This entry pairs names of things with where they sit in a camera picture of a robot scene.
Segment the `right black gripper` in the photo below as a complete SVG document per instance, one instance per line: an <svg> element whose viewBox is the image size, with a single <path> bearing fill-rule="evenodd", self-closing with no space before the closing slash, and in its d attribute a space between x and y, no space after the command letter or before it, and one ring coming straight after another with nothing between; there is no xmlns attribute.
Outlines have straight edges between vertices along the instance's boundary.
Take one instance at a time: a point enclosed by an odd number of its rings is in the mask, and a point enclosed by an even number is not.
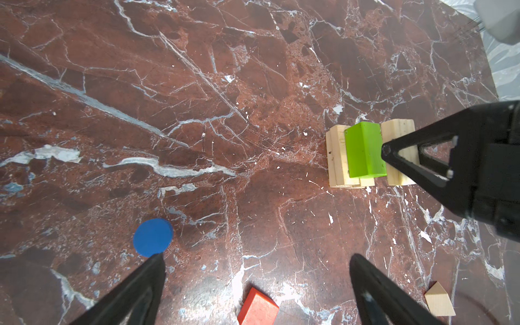
<svg viewBox="0 0 520 325"><path fill-rule="evenodd" d="M456 137L447 161L426 152ZM391 139L383 143L381 157L435 199L456 199L456 176L467 176L464 216L519 241L518 101L467 108L458 120L448 117Z"/></svg>

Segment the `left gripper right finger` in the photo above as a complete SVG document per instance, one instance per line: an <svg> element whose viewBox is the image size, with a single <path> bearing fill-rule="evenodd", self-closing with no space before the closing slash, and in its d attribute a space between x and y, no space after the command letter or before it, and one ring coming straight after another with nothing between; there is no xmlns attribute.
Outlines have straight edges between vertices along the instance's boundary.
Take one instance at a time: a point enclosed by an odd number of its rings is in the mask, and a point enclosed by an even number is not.
<svg viewBox="0 0 520 325"><path fill-rule="evenodd" d="M361 254L350 259L349 275L361 323L442 323Z"/></svg>

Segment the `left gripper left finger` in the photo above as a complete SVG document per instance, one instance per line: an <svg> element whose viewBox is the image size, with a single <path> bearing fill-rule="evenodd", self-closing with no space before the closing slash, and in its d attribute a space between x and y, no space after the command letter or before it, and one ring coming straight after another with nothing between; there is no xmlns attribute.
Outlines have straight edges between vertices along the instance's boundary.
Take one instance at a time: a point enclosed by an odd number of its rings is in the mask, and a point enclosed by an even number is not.
<svg viewBox="0 0 520 325"><path fill-rule="evenodd" d="M165 279L163 254L155 254L72 323L154 324Z"/></svg>

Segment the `wood block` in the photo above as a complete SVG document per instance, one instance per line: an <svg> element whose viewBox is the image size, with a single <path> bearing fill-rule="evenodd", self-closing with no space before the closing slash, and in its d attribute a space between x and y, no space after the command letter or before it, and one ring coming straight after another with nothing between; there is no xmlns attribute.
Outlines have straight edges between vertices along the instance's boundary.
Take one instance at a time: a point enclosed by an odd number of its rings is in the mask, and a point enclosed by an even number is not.
<svg viewBox="0 0 520 325"><path fill-rule="evenodd" d="M414 131L415 124L412 119L392 119L381 124L381 134L384 143L396 138L400 138ZM399 151L399 155L407 161L410 161L415 165L419 165L419 155L417 146L410 146L408 148L404 148ZM387 182L390 186L409 186L415 184L415 182L411 178L409 178L402 172L398 171L390 164L386 163L386 168Z"/></svg>
<svg viewBox="0 0 520 325"><path fill-rule="evenodd" d="M326 152L331 188L368 188L375 185L373 178L360 179L349 175L347 147L344 131L346 125L335 125L326 132Z"/></svg>

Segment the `small wood cube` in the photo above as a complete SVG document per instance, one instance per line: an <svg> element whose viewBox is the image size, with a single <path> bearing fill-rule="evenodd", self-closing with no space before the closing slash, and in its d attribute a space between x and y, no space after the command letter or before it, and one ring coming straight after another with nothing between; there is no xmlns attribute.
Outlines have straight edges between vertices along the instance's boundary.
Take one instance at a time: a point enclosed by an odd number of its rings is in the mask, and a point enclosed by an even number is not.
<svg viewBox="0 0 520 325"><path fill-rule="evenodd" d="M431 314L436 317L452 317L456 315L448 292L436 282L426 293L425 300Z"/></svg>

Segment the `blue round block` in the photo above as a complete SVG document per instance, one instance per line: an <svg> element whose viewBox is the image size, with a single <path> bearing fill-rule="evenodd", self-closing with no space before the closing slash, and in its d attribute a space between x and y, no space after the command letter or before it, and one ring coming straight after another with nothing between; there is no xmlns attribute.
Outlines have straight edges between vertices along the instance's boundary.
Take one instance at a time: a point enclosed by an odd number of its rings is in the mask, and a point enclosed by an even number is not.
<svg viewBox="0 0 520 325"><path fill-rule="evenodd" d="M173 228L166 219L151 219L142 223L134 233L133 246L143 257L164 253L173 240Z"/></svg>

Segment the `green block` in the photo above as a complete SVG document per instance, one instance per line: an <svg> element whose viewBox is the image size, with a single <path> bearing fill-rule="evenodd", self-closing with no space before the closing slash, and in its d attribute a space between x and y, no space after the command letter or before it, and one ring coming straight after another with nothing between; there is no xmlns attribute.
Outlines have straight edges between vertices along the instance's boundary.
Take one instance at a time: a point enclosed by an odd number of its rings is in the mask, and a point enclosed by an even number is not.
<svg viewBox="0 0 520 325"><path fill-rule="evenodd" d="M383 138L377 123L360 122L344 131L349 176L351 178L378 178L387 175L386 163L381 157Z"/></svg>

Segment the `red block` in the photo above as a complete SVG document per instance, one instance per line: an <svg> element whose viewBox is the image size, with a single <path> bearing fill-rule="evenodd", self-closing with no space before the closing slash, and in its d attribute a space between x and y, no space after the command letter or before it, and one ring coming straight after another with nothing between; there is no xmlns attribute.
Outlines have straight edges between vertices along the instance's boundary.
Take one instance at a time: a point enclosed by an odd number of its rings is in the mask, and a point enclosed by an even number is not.
<svg viewBox="0 0 520 325"><path fill-rule="evenodd" d="M273 325L279 307L267 295L252 287L237 316L239 325Z"/></svg>

